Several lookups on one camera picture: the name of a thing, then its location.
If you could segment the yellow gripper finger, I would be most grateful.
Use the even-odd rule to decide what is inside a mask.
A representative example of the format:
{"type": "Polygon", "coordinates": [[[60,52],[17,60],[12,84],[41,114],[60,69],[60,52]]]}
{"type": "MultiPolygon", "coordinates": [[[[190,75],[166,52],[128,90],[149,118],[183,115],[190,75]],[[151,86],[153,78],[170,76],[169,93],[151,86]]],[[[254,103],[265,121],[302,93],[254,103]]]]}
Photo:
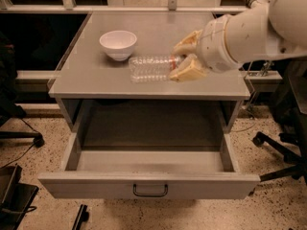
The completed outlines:
{"type": "Polygon", "coordinates": [[[199,40],[199,37],[202,34],[202,30],[193,31],[186,37],[184,37],[179,43],[177,43],[173,50],[172,54],[174,56],[189,56],[196,53],[196,47],[199,40]]]}
{"type": "Polygon", "coordinates": [[[195,81],[207,76],[207,70],[202,66],[195,54],[190,54],[182,60],[169,74],[171,81],[195,81]]]}

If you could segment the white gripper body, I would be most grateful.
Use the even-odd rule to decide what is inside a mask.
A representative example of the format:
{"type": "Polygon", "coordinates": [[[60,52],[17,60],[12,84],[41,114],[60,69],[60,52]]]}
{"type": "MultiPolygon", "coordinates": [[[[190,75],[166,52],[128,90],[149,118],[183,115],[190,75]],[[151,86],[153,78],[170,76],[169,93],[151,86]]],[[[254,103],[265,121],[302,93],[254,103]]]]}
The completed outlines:
{"type": "Polygon", "coordinates": [[[230,18],[227,14],[209,21],[197,41],[198,59],[205,68],[216,73],[238,70],[243,66],[226,48],[225,29],[230,18]]]}

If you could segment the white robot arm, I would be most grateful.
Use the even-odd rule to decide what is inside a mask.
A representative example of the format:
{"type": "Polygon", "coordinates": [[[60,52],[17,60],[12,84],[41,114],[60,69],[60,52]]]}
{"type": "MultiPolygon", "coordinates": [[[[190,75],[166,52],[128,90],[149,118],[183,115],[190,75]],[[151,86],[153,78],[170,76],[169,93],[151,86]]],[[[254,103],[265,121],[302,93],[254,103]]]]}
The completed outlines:
{"type": "Polygon", "coordinates": [[[250,9],[213,19],[184,37],[172,52],[184,60],[169,79],[193,81],[257,60],[304,57],[306,29],[307,0],[256,0],[250,9]]]}

